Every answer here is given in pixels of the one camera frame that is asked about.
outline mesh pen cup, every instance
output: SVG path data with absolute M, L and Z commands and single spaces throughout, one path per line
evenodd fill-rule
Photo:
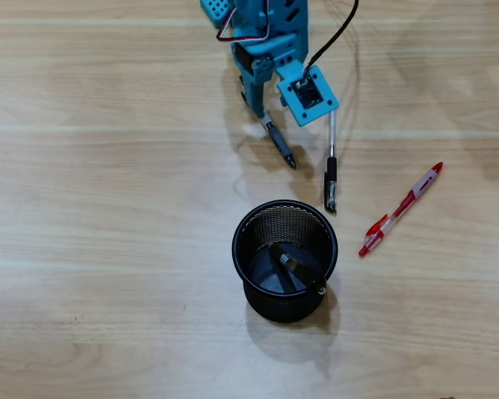
M 233 262 L 249 305 L 264 318 L 293 323 L 310 315 L 324 296 L 282 268 L 269 251 L 271 244 L 281 245 L 304 267 L 328 280 L 338 257 L 336 236 L 316 209 L 286 199 L 253 209 L 235 231 Z

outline red and white pen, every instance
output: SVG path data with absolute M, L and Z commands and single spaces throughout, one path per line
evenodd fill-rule
M 407 195 L 407 198 L 398 206 L 392 216 L 388 217 L 387 214 L 383 216 L 376 224 L 372 226 L 366 233 L 364 238 L 364 246 L 358 252 L 358 255 L 363 258 L 373 250 L 377 244 L 381 242 L 384 236 L 390 231 L 398 219 L 409 209 L 425 191 L 431 186 L 432 182 L 436 180 L 440 171 L 442 170 L 443 162 L 440 162 L 432 167 L 413 187 Z

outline wood grain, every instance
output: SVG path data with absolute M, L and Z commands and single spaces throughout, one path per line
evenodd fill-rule
M 311 1 L 312 52 L 351 5 Z M 197 0 L 0 0 L 0 399 L 499 399 L 499 0 L 362 0 L 319 65 L 340 255 L 280 326 L 230 243 L 267 200 L 321 209 L 324 121 L 298 128 L 269 86 L 288 170 Z

